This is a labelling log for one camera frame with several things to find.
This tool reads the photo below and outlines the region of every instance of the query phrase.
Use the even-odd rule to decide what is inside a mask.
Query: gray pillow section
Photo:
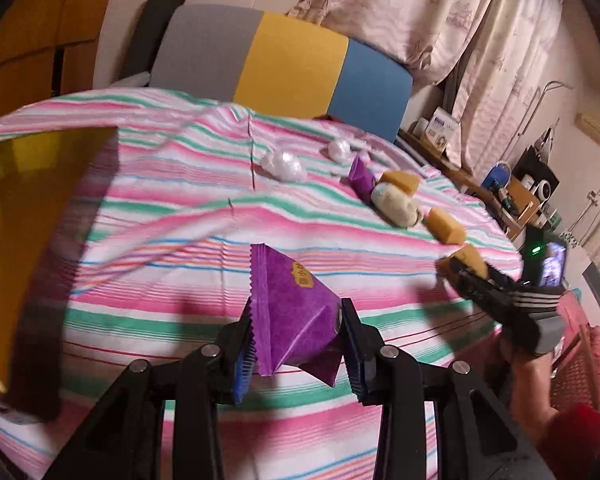
[[[162,38],[149,86],[232,101],[263,14],[222,5],[179,7]]]

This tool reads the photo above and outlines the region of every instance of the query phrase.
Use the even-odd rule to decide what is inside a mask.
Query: purple wrapper
[[[251,321],[258,373],[286,364],[333,386],[342,359],[340,298],[301,264],[251,245]]]
[[[349,183],[358,198],[365,204],[371,205],[371,192],[374,190],[376,180],[373,173],[366,168],[365,163],[360,159],[359,154],[356,154],[349,170]]]

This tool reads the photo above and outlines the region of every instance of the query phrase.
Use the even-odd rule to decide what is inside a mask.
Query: red sleeve
[[[538,451],[556,480],[587,478],[600,454],[600,413],[584,404],[560,412],[538,442]]]

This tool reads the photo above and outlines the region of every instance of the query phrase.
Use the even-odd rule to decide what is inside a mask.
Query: striped bedsheet
[[[480,202],[435,169],[413,167],[395,146],[343,124],[262,116],[180,92],[107,89],[21,108],[0,119],[0,140],[80,126],[116,126],[118,134],[78,184],[52,247],[60,262],[75,265],[72,240],[88,232],[64,321],[61,416],[30,425],[0,417],[0,448],[33,478],[126,364],[181,358],[240,316],[250,294],[251,243],[300,261],[351,297],[363,322],[422,362],[447,364],[493,331],[485,314],[436,276],[435,260],[457,247],[441,245],[423,225],[393,228],[363,205],[343,181],[349,168],[324,155],[337,136],[365,142],[377,174],[419,171],[423,209],[448,210],[489,263],[520,272],[518,253]],[[259,169],[274,146],[300,156],[306,182],[281,184]],[[84,208],[103,190],[93,224],[85,224]],[[356,402],[344,364],[334,388],[290,367],[255,376],[242,405],[222,407],[219,419],[228,479],[372,477],[380,409]],[[168,405],[164,478],[172,429]]]

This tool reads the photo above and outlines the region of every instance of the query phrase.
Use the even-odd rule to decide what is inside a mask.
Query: metal screw
[[[384,345],[380,349],[380,354],[383,357],[387,357],[389,359],[397,358],[399,353],[400,353],[400,351],[395,346],[391,346],[391,345]]]
[[[129,365],[129,370],[131,370],[135,374],[139,374],[140,372],[144,372],[149,367],[149,361],[145,359],[136,359],[135,361],[131,361]]]
[[[342,307],[338,308],[338,320],[336,322],[335,331],[336,334],[340,333],[340,327],[342,326]]]
[[[469,364],[465,363],[464,361],[455,361],[451,365],[451,367],[453,368],[455,373],[461,375],[467,375],[469,371],[471,371],[471,367],[469,366]]]
[[[220,353],[220,347],[214,344],[204,345],[201,352],[204,357],[216,357]]]

